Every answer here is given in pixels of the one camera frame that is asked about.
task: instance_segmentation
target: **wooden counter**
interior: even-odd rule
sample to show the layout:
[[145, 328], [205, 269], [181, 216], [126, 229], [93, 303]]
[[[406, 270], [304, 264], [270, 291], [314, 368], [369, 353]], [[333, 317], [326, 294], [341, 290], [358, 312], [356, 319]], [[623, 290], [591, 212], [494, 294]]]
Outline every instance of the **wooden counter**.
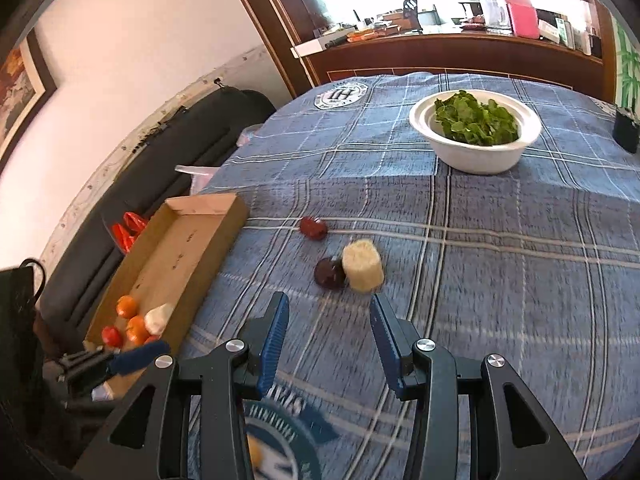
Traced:
[[482, 73], [552, 83], [609, 102], [614, 99], [608, 95], [607, 78], [615, 78], [615, 66], [553, 43], [485, 32], [379, 38], [333, 47], [307, 59], [321, 83], [422, 71]]

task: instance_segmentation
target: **white bowl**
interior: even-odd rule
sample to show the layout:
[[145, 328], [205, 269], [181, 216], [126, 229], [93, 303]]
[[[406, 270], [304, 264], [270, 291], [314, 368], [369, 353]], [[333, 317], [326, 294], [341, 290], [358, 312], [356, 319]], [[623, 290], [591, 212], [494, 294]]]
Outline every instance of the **white bowl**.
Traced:
[[522, 152], [533, 144], [542, 130], [538, 115], [520, 101], [496, 92], [466, 90], [479, 102], [487, 104], [495, 100], [513, 114], [518, 125], [518, 140], [499, 146], [474, 146], [449, 140], [442, 135], [442, 125], [436, 122], [436, 99], [444, 101], [458, 90], [449, 90], [425, 97], [417, 102], [409, 113], [409, 122], [429, 140], [433, 151], [452, 168], [465, 173], [497, 174], [507, 171], [518, 163]]

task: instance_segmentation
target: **dark red fruit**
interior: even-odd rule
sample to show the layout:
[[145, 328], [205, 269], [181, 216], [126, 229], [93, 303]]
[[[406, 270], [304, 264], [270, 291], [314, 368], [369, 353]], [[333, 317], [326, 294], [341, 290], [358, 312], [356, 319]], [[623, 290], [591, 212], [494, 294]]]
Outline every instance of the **dark red fruit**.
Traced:
[[107, 346], [120, 348], [122, 346], [122, 334], [113, 325], [106, 326], [102, 329], [102, 342]]
[[300, 220], [300, 232], [312, 240], [323, 240], [329, 231], [326, 222], [313, 216], [304, 216]]
[[323, 258], [316, 263], [314, 280], [324, 288], [337, 290], [343, 288], [347, 282], [347, 276], [342, 268], [340, 258]]

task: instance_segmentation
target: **sponge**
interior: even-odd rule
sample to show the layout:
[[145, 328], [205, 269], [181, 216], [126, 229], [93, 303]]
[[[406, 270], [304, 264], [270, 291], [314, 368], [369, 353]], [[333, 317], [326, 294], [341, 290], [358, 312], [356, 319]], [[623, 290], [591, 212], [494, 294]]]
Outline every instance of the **sponge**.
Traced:
[[380, 254], [371, 240], [357, 240], [342, 250], [342, 267], [349, 286], [358, 292], [370, 292], [385, 281]]

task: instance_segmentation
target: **orange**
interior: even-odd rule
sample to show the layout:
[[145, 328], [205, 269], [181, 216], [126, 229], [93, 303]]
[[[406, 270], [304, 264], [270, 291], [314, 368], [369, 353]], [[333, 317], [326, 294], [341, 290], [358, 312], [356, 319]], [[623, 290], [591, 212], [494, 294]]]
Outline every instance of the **orange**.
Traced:
[[134, 316], [127, 323], [127, 339], [134, 345], [140, 346], [149, 339], [149, 332], [146, 331], [145, 318]]
[[138, 302], [131, 296], [123, 296], [116, 304], [116, 312], [118, 316], [130, 319], [138, 313]]

